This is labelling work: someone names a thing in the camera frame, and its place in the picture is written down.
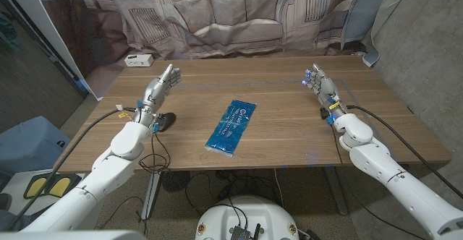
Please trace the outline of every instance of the wooden table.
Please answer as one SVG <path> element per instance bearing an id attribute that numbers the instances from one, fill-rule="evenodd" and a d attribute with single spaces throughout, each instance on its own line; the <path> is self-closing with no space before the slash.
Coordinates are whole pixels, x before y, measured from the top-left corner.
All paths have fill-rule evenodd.
<path id="1" fill-rule="evenodd" d="M 170 91 L 159 111 L 177 115 L 176 123 L 159 134 L 171 155 L 170 169 L 339 166 L 331 128 L 320 119 L 320 104 L 312 91 L 300 84 L 314 62 L 336 83 L 346 104 L 357 104 L 379 115 L 427 161 L 451 159 L 447 149 L 359 56 L 157 61 L 148 68 L 126 68 L 77 136 L 116 104 L 136 107 L 146 85 L 172 63 L 182 70 L 182 82 Z M 230 158 L 204 146 L 234 99 L 257 107 Z M 399 163 L 419 163 L 382 124 L 360 111 L 353 112 L 372 126 L 375 136 L 386 143 Z M 90 171 L 127 121 L 114 114 L 97 124 L 60 171 Z M 144 144 L 143 155 L 150 154 L 150 140 Z M 165 155 L 156 140 L 154 146 L 155 153 Z M 344 163 L 350 163 L 348 152 L 341 149 L 341 154 Z"/>

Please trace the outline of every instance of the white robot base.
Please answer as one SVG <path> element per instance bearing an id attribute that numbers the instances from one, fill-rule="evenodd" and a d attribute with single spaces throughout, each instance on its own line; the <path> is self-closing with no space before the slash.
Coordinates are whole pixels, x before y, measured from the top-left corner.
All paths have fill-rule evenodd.
<path id="1" fill-rule="evenodd" d="M 247 228 L 245 215 L 238 209 L 235 213 L 231 205 L 241 209 L 247 218 Z M 196 228 L 196 240 L 222 240 L 222 239 L 243 239 L 236 234 L 233 235 L 235 226 L 241 223 L 240 228 L 249 231 L 248 236 L 255 238 L 255 229 L 260 224 L 260 233 L 256 240 L 299 240 L 296 223 L 292 216 L 282 207 L 274 202 L 256 196 L 236 196 L 220 201 L 216 206 L 211 207 L 200 218 Z"/>

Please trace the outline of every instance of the printed backdrop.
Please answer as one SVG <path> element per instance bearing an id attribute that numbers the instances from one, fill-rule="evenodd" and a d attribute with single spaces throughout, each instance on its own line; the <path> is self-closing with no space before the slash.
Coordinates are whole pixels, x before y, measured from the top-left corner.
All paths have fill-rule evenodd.
<path id="1" fill-rule="evenodd" d="M 382 0 L 41 0 L 97 97 L 129 53 L 156 59 L 351 53 Z"/>

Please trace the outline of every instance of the black cable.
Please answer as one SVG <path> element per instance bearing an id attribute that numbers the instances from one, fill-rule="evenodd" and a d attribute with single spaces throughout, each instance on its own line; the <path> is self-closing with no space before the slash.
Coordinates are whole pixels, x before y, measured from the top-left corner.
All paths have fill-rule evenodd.
<path id="1" fill-rule="evenodd" d="M 217 204 L 217 205 L 213 205 L 212 207 L 220 207 L 220 206 L 225 206 L 225 207 L 231 207 L 233 209 L 238 209 L 241 213 L 243 213 L 243 216 L 246 219 L 245 230 L 247 229 L 247 216 L 246 216 L 246 214 L 245 214 L 245 212 L 243 210 L 241 210 L 239 207 L 235 207 L 233 205 L 227 205 L 227 204 Z"/>
<path id="2" fill-rule="evenodd" d="M 428 167 L 443 183 L 445 183 L 451 190 L 453 190 L 459 197 L 463 199 L 463 193 L 461 193 L 454 185 L 452 185 L 446 178 L 444 178 L 437 170 L 435 170 L 431 165 L 410 145 L 408 142 L 400 136 L 398 132 L 394 128 L 392 128 L 388 123 L 386 123 L 383 119 L 376 116 L 374 113 L 370 112 L 369 110 L 362 108 L 360 106 L 347 106 L 348 109 L 359 109 L 364 111 L 368 115 L 372 116 L 374 119 L 378 120 L 380 123 L 384 124 L 385 127 L 391 130 L 391 132 L 399 138 L 399 140 L 404 143 L 405 146 L 417 156 L 426 167 Z"/>
<path id="3" fill-rule="evenodd" d="M 125 107 L 123 108 L 125 111 L 131 111 L 131 112 L 134 112 L 135 109 L 134 108 L 128 108 L 128 107 Z M 40 189 L 37 191 L 37 193 L 35 193 L 34 197 L 32 199 L 30 199 L 30 201 L 26 204 L 26 206 L 23 207 L 23 209 L 21 210 L 21 212 L 19 212 L 16 217 L 14 217 L 14 219 L 8 224 L 7 226 L 7 231 L 10 231 L 12 229 L 12 227 L 17 223 L 17 221 L 19 221 L 21 219 L 21 217 L 27 212 L 27 210 L 30 208 L 30 206 L 32 206 L 32 204 L 35 202 L 35 200 L 38 198 L 38 196 L 40 195 L 40 193 L 48 186 L 48 184 L 50 184 L 50 181 L 52 180 L 53 176 L 56 174 L 56 172 L 58 172 L 59 168 L 61 168 L 61 166 L 63 165 L 63 163 L 66 161 L 66 159 L 71 155 L 72 151 L 77 147 L 77 145 L 79 144 L 79 142 L 82 140 L 82 138 L 88 133 L 88 131 L 90 131 L 90 129 L 92 129 L 98 122 L 100 122 L 101 120 L 105 119 L 106 117 L 114 114 L 114 113 L 117 113 L 119 112 L 119 110 L 113 110 L 113 111 L 110 111 L 109 113 L 103 115 L 102 117 L 96 119 L 91 125 L 89 125 L 87 127 L 87 129 L 84 130 L 84 132 L 77 138 L 77 140 L 74 142 L 74 144 L 71 146 L 71 148 L 69 149 L 69 151 L 67 153 L 64 154 L 63 158 L 61 158 L 61 160 L 58 162 L 58 164 L 53 168 L 53 170 L 51 171 L 51 174 L 50 176 L 45 180 L 45 183 L 43 183 L 43 185 L 40 187 Z"/>
<path id="4" fill-rule="evenodd" d="M 237 209 L 233 206 L 232 199 L 229 197 L 230 205 L 233 207 L 234 212 L 237 214 L 238 217 L 238 226 L 241 228 L 241 218 L 239 218 Z"/>
<path id="5" fill-rule="evenodd" d="M 126 200 L 124 200 L 121 204 L 119 204 L 119 206 L 116 208 L 116 210 L 112 213 L 112 215 L 108 218 L 108 220 L 106 220 L 106 222 L 105 222 L 102 226 L 99 227 L 99 229 L 103 229 L 103 228 L 109 223 L 109 221 L 111 221 L 111 219 L 114 217 L 114 215 L 116 215 L 116 213 L 117 213 L 117 211 L 119 210 L 119 208 L 121 208 L 121 206 L 122 206 L 125 202 L 127 202 L 127 201 L 129 201 L 129 200 L 131 200 L 131 199 L 133 199 L 133 198 L 139 200 L 139 201 L 142 203 L 142 208 L 143 208 L 143 200 L 142 200 L 141 198 L 139 198 L 139 197 L 128 197 L 128 198 L 127 198 Z"/>
<path id="6" fill-rule="evenodd" d="M 203 172 L 198 173 L 198 174 L 194 175 L 193 177 L 191 177 L 190 181 L 188 181 L 188 184 L 187 184 L 187 186 L 185 187 L 185 196 L 187 197 L 187 201 L 188 201 L 188 203 L 190 204 L 190 206 L 193 208 L 193 210 L 195 210 L 196 213 L 197 213 L 198 215 L 203 215 L 203 214 L 201 214 L 200 211 L 193 205 L 193 203 L 191 202 L 190 198 L 188 197 L 188 185 L 190 185 L 190 182 L 191 182 L 194 178 L 196 178 L 197 176 L 199 176 L 199 175 L 206 175 L 206 176 L 208 177 L 209 193 L 211 193 L 211 198 L 214 200 L 214 202 L 217 202 L 216 198 L 214 197 L 214 195 L 212 194 L 212 191 L 211 191 L 211 178 L 210 178 L 210 176 L 209 176 L 208 174 L 203 173 Z"/>
<path id="7" fill-rule="evenodd" d="M 164 156 L 162 155 L 159 155 L 159 154 L 155 154 L 154 153 L 154 144 L 153 144 L 153 138 L 156 137 L 156 139 L 158 140 L 159 144 L 161 144 L 161 146 L 164 148 L 164 150 L 166 151 L 166 154 L 167 156 L 169 157 L 169 160 L 167 160 Z M 154 135 L 151 137 L 151 150 L 153 153 L 149 154 L 149 155 L 146 155 L 145 157 L 143 157 L 141 160 L 138 161 L 138 164 L 145 170 L 147 171 L 148 173 L 160 173 L 162 171 L 165 171 L 166 169 L 169 170 L 169 165 L 171 164 L 171 156 L 169 154 L 169 151 L 167 150 L 166 146 L 164 146 L 164 144 L 159 140 L 158 138 L 158 135 L 157 133 L 154 133 Z M 144 162 L 144 160 L 146 158 L 149 158 L 150 156 L 153 156 L 153 165 L 152 166 L 148 166 L 146 165 L 146 163 Z M 156 165 L 155 163 L 155 158 L 156 156 L 160 157 L 160 158 L 163 158 L 164 159 L 164 164 L 158 164 Z"/>
<path id="8" fill-rule="evenodd" d="M 341 161 L 342 171 L 344 172 L 344 177 L 346 178 L 347 188 L 349 189 L 349 192 L 350 192 L 350 194 L 354 197 L 354 199 L 355 199 L 355 200 L 356 200 L 367 212 L 369 212 L 372 216 L 374 216 L 376 219 L 380 220 L 381 222 L 386 223 L 386 224 L 392 226 L 392 227 L 395 228 L 395 229 L 399 229 L 400 231 L 402 231 L 402 232 L 404 232 L 404 233 L 408 233 L 409 235 L 414 236 L 414 237 L 416 237 L 416 238 L 418 238 L 418 239 L 426 240 L 426 239 L 424 239 L 424 238 L 422 238 L 422 237 L 420 237 L 420 236 L 418 236 L 418 235 L 416 235 L 416 234 L 414 234 L 414 233 L 412 233 L 412 232 L 409 232 L 409 231 L 407 231 L 407 230 L 405 230 L 405 229 L 403 229 L 403 228 L 400 228 L 400 227 L 398 227 L 398 226 L 396 226 L 396 225 L 394 225 L 394 224 L 392 224 L 392 223 L 389 223 L 388 221 L 386 221 L 386 220 L 384 220 L 384 219 L 378 217 L 375 213 L 371 212 L 367 207 L 365 207 L 365 205 L 364 205 L 363 203 L 360 202 L 360 200 L 357 198 L 357 196 L 355 196 L 354 191 L 352 190 L 352 188 L 351 188 L 351 186 L 350 186 L 349 178 L 347 178 L 346 169 L 344 168 L 344 163 L 343 163 L 342 158 L 341 158 L 341 153 L 339 152 L 338 140 L 337 140 L 337 138 L 336 138 L 336 134 L 334 133 L 333 127 L 331 127 L 331 131 L 333 132 L 334 144 L 336 145 L 336 150 L 337 150 L 337 152 L 338 152 L 339 160 Z"/>
<path id="9" fill-rule="evenodd" d="M 235 178 L 235 180 L 244 180 L 242 179 L 242 177 L 246 177 L 246 176 L 249 176 L 249 175 L 239 175 L 239 176 L 235 176 L 234 174 L 232 174 Z M 275 199 L 275 202 L 279 202 L 279 205 L 281 206 L 281 199 L 280 199 L 280 195 L 276 193 L 276 189 L 274 187 L 277 187 L 276 186 L 276 182 L 274 180 L 271 180 L 271 179 L 268 179 L 268 178 L 264 178 L 264 177 L 260 177 L 260 176 L 249 176 L 249 178 L 251 179 L 258 179 L 260 182 L 262 182 L 262 184 L 266 187 L 268 187 L 269 189 L 272 190 L 273 192 L 273 198 Z M 269 186 L 267 183 L 264 182 L 264 180 L 266 181 L 269 181 L 272 183 L 273 187 L 272 186 Z"/>

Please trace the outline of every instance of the white robotic arm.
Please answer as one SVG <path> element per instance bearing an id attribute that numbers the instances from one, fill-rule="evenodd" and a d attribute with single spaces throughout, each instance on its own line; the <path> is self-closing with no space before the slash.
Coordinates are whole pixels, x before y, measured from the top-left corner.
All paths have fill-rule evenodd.
<path id="1" fill-rule="evenodd" d="M 433 239 L 463 239 L 463 212 L 405 171 L 388 148 L 373 136 L 373 130 L 349 113 L 333 81 L 316 64 L 306 71 L 302 84 L 313 90 L 326 109 L 326 121 L 343 132 L 340 145 L 349 151 L 352 163 L 384 185 L 413 215 Z"/>
<path id="2" fill-rule="evenodd" d="M 133 175 L 133 160 L 144 151 L 142 140 L 150 134 L 156 112 L 171 87 L 180 82 L 180 70 L 170 64 L 146 88 L 134 121 L 125 124 L 92 167 L 92 172 L 74 189 L 20 232 L 68 231 L 77 228 L 93 208 Z"/>

